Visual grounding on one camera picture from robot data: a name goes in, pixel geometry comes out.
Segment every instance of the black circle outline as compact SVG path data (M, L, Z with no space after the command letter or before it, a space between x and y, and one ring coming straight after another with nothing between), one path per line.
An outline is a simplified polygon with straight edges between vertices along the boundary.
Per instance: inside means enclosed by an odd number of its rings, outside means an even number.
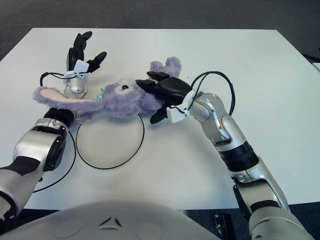
M102 167L93 166L93 165L87 163L87 162L83 159L83 157L81 156L81 154L80 154L80 152L79 152L79 150L78 150L78 145L77 145L78 132L79 132L79 129L81 128L81 126L82 126L82 124L81 124L81 125L79 126L78 130L76 131L75 147L76 147L76 151L77 151L77 153L79 154L79 156L80 156L80 158L82 159L82 161L83 161L85 164L89 165L90 167L92 167L92 168L94 168L94 169L109 170L109 169L118 168L118 167L126 164L129 160L131 160L131 159L136 155L136 153L139 151L139 149L141 148L142 143L143 143L144 138L145 138L145 125L144 125L144 121L142 120L142 118L141 118L141 116L140 116L139 114L138 114L138 116L139 116L139 118L140 118L140 120L141 120L142 128L143 128L142 139L141 139L141 142L140 142L140 145L139 145L138 149L135 151L135 153L134 153L127 161L125 161L125 162L123 162L123 163L121 163L121 164L119 164L119 165L117 165L117 166L108 167L108 168L102 168Z

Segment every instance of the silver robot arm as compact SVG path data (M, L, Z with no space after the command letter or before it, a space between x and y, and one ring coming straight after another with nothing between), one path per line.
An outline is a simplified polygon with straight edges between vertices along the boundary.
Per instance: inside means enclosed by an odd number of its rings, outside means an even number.
M200 93L189 110L226 164L241 212L249 220L251 239L312 240L290 212L286 197L257 156L222 100Z
M0 168L0 221L18 216L44 173L59 166L73 119L51 108L18 141L12 164Z

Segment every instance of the purple plush toy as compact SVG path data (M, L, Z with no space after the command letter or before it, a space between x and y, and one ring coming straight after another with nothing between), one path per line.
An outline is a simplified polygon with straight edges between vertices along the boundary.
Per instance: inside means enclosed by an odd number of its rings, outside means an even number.
M177 78L181 72L181 62L174 56L167 58L165 66L159 61L153 61L150 71L164 72ZM76 123L94 119L103 112L116 118L128 118L137 114L152 115L164 104L153 94L140 88L135 80L126 79L107 85L95 100L66 98L56 88L48 87L37 88L33 99L50 108L77 112Z

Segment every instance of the bunny ear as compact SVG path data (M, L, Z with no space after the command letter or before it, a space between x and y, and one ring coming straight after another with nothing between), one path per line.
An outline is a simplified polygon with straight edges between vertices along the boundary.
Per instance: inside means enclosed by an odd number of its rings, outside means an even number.
M38 87L33 93L38 103L49 105L50 108L68 109L71 111L101 111L102 101L66 98L56 88Z
M164 65L159 61L152 61L150 63L150 71L152 72L163 72Z
M178 78L181 72L181 61L175 56L168 57L163 68L163 72L169 74L170 77Z

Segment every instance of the gray floor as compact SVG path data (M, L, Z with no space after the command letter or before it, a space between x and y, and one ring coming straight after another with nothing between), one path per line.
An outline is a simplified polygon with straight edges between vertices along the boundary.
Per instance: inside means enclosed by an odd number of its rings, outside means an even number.
M48 27L276 29L301 53L320 58L320 0L0 0L0 60L30 29ZM320 239L320 204L292 208ZM239 211L228 211L238 239L247 239ZM189 213L214 229L211 211Z

